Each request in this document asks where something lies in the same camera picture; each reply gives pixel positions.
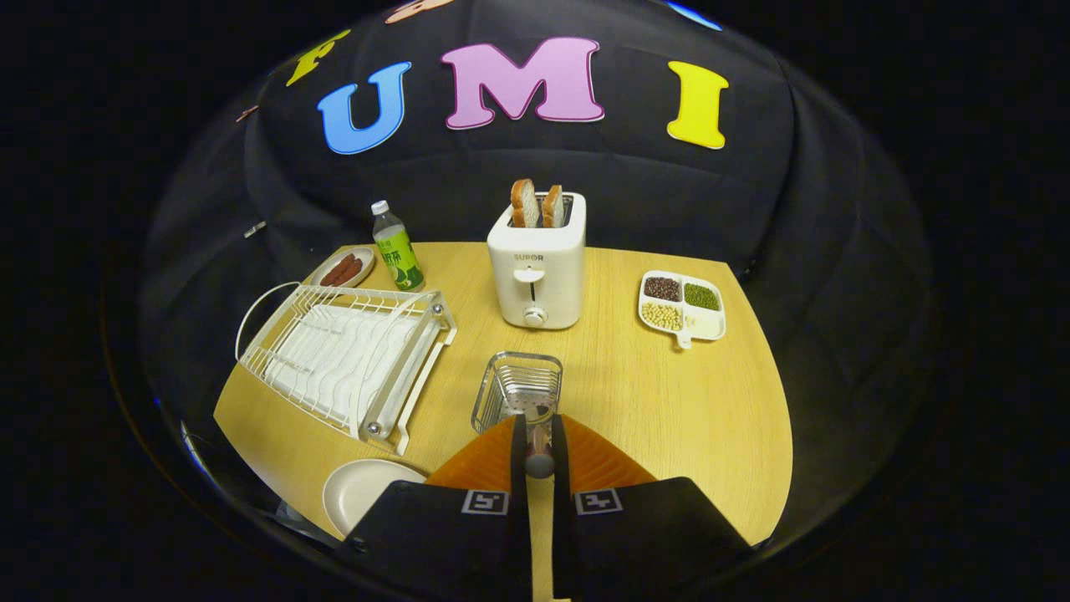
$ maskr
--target table surface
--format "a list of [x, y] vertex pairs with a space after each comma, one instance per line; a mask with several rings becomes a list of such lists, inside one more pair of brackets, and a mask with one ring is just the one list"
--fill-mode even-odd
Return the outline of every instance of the table surface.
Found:
[[[235, 367], [215, 420], [238, 453], [284, 500], [341, 539], [323, 509], [323, 484], [338, 466], [383, 458], [428, 475], [475, 438], [472, 407], [487, 361], [499, 352], [554, 356], [564, 365], [560, 412], [594, 429], [659, 479], [689, 477], [749, 543], [780, 519], [792, 476], [792, 433], [783, 388], [762, 328], [728, 264], [670, 254], [585, 249], [580, 321], [564, 330], [508, 325], [485, 243], [414, 243], [427, 289], [443, 291], [457, 322], [416, 401], [403, 458], [315, 420]], [[395, 290], [377, 252], [361, 288]], [[728, 329], [719, 341], [644, 326], [636, 312], [648, 269], [703, 278], [721, 292]], [[551, 479], [528, 480], [535, 600], [551, 599]]]

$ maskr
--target green bottle label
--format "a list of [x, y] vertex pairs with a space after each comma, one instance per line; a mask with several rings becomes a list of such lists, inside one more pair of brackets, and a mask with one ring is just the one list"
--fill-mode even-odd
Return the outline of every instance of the green bottle label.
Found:
[[378, 240], [383, 262], [391, 268], [391, 277], [400, 290], [412, 290], [424, 282], [424, 272], [416, 263], [416, 253], [409, 241], [409, 232], [401, 230], [391, 237]]

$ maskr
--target wire rack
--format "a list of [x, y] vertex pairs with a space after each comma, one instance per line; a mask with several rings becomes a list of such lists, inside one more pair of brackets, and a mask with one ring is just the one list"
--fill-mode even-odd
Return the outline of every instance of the wire rack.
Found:
[[[261, 295], [246, 320], [278, 288]], [[244, 326], [243, 320], [239, 341]], [[240, 357], [235, 342], [234, 355], [320, 422], [401, 456], [419, 391], [456, 334], [441, 291], [300, 284]]]
[[472, 428], [484, 433], [513, 415], [524, 415], [532, 428], [557, 413], [561, 361], [553, 356], [502, 352], [487, 371], [472, 408]]

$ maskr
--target letter m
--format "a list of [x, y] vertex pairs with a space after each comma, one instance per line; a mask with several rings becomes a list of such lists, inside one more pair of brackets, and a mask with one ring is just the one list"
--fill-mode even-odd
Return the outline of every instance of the letter m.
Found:
[[450, 129], [479, 127], [494, 120], [483, 104], [483, 90], [509, 119], [520, 119], [539, 86], [546, 101], [535, 114], [549, 121], [598, 121], [606, 110], [595, 103], [591, 55], [598, 43], [584, 37], [550, 37], [519, 67], [492, 44], [450, 50], [442, 62], [454, 66], [457, 110], [446, 119]]

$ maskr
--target letter u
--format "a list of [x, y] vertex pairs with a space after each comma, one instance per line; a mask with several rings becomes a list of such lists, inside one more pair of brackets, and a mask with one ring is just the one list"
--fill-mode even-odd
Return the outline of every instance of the letter u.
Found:
[[379, 119], [367, 127], [354, 127], [349, 99], [356, 83], [331, 92], [316, 108], [323, 113], [323, 135], [327, 146], [338, 154], [356, 154], [378, 146], [397, 132], [404, 119], [404, 91], [401, 76], [409, 71], [409, 61], [392, 64], [368, 77], [368, 83], [379, 89]]

